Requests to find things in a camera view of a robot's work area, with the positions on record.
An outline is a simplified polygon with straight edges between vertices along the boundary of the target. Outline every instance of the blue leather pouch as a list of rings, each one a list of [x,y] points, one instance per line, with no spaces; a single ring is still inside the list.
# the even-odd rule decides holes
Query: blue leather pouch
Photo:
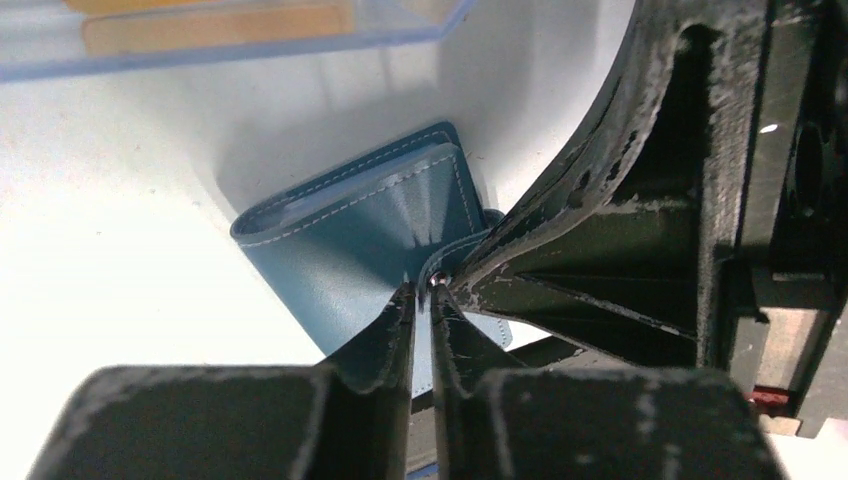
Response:
[[[377,318],[402,282],[419,281],[434,266],[449,272],[485,232],[449,123],[277,194],[244,212],[231,229],[326,354]],[[503,320],[470,319],[500,345],[511,341]],[[431,388],[429,331],[428,320],[419,319],[413,395]]]

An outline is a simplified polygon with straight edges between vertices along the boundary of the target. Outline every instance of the white table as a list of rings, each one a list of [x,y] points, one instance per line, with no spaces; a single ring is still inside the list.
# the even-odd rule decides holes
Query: white table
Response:
[[[479,0],[441,45],[0,85],[0,478],[23,478],[98,367],[320,360],[230,241],[237,213],[440,119],[508,210],[632,3]]]

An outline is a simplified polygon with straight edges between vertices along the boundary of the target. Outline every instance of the leather wallet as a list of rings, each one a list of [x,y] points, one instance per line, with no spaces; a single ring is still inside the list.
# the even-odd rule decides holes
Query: leather wallet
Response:
[[[231,234],[330,354],[377,318],[402,282],[449,273],[486,231],[456,130],[443,122],[251,207]],[[426,312],[415,329],[413,395],[432,387]],[[501,346],[512,339],[503,320],[469,320]]]

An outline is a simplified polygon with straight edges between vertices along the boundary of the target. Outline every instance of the clear plastic container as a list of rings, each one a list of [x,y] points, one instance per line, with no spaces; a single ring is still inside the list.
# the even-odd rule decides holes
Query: clear plastic container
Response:
[[[474,0],[0,0],[0,81],[435,41]]]

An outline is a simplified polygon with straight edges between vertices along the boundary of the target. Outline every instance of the orange object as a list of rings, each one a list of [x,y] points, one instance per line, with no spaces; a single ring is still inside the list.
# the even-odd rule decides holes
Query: orange object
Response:
[[[71,10],[86,15],[117,15],[142,12],[154,8],[174,7],[191,3],[209,3],[218,0],[65,0]]]
[[[350,0],[90,18],[83,40],[91,56],[243,45],[353,33]]]

